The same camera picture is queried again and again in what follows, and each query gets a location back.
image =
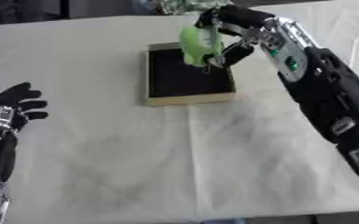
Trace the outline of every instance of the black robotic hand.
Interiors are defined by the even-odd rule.
[[[241,26],[243,29],[250,27],[261,28],[267,18],[274,18],[275,15],[235,5],[225,5],[220,8],[213,8],[203,12],[196,23],[196,27],[202,28],[213,25],[215,20],[224,24]]]
[[[217,26],[219,32],[223,34],[243,37],[244,29],[248,32],[260,30],[264,26],[265,19],[274,17],[274,15],[263,11],[225,5],[203,12],[195,26],[201,29]],[[207,65],[227,68],[250,56],[253,52],[253,45],[240,41],[225,48],[218,57],[214,54],[205,55],[204,61]]]
[[[36,100],[41,96],[38,90],[31,90],[28,82],[11,87],[0,94],[0,181],[6,182],[15,164],[16,133],[29,121],[45,119],[46,101]]]

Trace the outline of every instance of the white fabric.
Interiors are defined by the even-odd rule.
[[[259,8],[299,20],[359,73],[359,1]],[[142,105],[143,50],[194,17],[0,26],[0,91],[44,92],[20,134],[9,223],[183,221],[359,210],[359,178],[260,52],[233,67],[235,101]]]

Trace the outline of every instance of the robotic hand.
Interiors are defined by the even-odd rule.
[[[223,6],[201,14],[195,26],[241,37],[220,54],[203,55],[204,66],[230,67],[260,45],[309,122],[359,176],[359,77],[347,65],[297,22],[262,11]]]
[[[43,111],[32,111],[46,107],[47,102],[35,100],[41,92],[30,88],[31,84],[25,82],[0,94],[0,224],[10,204],[7,181],[15,164],[17,133],[29,121],[48,116]]]

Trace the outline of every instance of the wooden frame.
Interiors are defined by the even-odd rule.
[[[145,104],[148,106],[165,106],[165,105],[179,105],[179,104],[191,104],[202,102],[226,102],[231,101],[236,96],[236,86],[232,73],[229,72],[229,81],[233,89],[233,92],[219,93],[219,94],[194,94],[184,96],[170,96],[170,97],[150,97],[150,51],[165,50],[165,49],[178,49],[180,43],[166,43],[166,44],[154,44],[149,45],[145,53]]]

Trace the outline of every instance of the green object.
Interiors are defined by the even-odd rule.
[[[270,55],[272,57],[275,57],[276,55],[278,55],[278,53],[279,53],[279,50],[270,50]]]
[[[288,57],[285,63],[292,71],[296,71],[299,68],[297,61],[293,57]]]
[[[184,53],[185,63],[195,67],[204,67],[204,55],[217,56],[222,53],[222,35],[216,27],[199,29],[195,26],[183,28],[179,35],[179,44]]]

